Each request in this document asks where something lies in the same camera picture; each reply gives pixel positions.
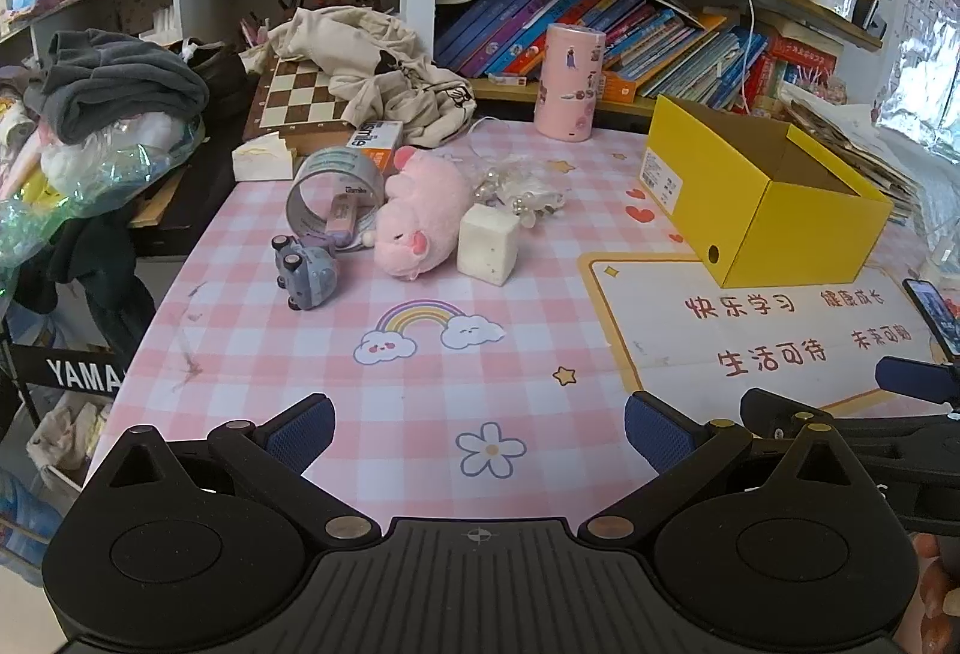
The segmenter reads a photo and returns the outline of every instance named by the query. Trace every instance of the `screw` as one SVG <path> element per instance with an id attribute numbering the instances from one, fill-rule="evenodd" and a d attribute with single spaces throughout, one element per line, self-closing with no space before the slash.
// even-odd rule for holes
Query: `screw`
<path id="1" fill-rule="evenodd" d="M 587 525 L 587 532 L 604 541 L 618 541 L 634 534 L 634 525 L 622 515 L 599 515 Z"/>
<path id="2" fill-rule="evenodd" d="M 355 541 L 367 535 L 371 529 L 373 525 L 366 518 L 360 518 L 358 515 L 341 515 L 326 523 L 326 534 L 338 541 Z"/>

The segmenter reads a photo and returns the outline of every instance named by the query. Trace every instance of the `smartphone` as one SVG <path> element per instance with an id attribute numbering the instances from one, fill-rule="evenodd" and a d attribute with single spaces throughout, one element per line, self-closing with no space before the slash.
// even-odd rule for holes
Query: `smartphone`
<path id="1" fill-rule="evenodd" d="M 910 296 L 913 304 L 920 310 L 920 315 L 930 327 L 933 336 L 937 338 L 940 347 L 944 349 L 949 361 L 960 358 L 960 323 L 953 318 L 953 313 L 940 296 L 936 286 L 926 280 L 904 280 L 904 289 Z"/>

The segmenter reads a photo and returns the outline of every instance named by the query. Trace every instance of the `chessboard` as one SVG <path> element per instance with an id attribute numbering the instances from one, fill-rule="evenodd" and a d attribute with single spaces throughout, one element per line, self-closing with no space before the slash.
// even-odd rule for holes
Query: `chessboard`
<path id="1" fill-rule="evenodd" d="M 349 134 L 340 116 L 347 102 L 330 95 L 330 78 L 313 61 L 281 61 L 273 56 L 253 97 L 244 140 L 271 131 L 291 134 Z"/>

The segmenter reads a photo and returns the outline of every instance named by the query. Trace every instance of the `pink checkered tablecloth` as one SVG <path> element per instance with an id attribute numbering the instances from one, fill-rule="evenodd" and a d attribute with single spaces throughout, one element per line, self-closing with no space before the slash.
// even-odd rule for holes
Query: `pink checkered tablecloth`
<path id="1" fill-rule="evenodd" d="M 598 130 L 562 143 L 483 123 L 469 138 L 477 154 L 552 161 L 552 184 L 568 190 L 562 212 L 522 235 L 507 284 L 463 277 L 453 261 L 401 282 L 357 253 L 336 298 L 311 312 L 288 308 L 270 247 L 288 229 L 290 184 L 237 186 L 158 309 L 98 460 L 133 424 L 195 439 L 323 392 L 336 435 L 306 477 L 382 525 L 563 515 L 576 527 L 652 475 L 624 437 L 627 394 L 577 267 L 590 251 L 689 253 L 654 202 L 627 193 L 644 141 Z M 464 140 L 443 151 L 473 158 Z M 905 276 L 923 245 L 889 227 L 877 259 Z M 471 328 L 472 341 L 453 331 Z"/>

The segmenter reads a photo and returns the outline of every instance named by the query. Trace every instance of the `pink plush toy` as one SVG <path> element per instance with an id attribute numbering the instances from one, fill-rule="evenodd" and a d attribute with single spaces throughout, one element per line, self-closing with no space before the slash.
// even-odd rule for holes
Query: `pink plush toy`
<path id="1" fill-rule="evenodd" d="M 457 247 L 460 221 L 473 192 L 455 164 L 403 147 L 387 179 L 387 203 L 376 214 L 373 260 L 388 275 L 416 280 L 443 264 Z"/>

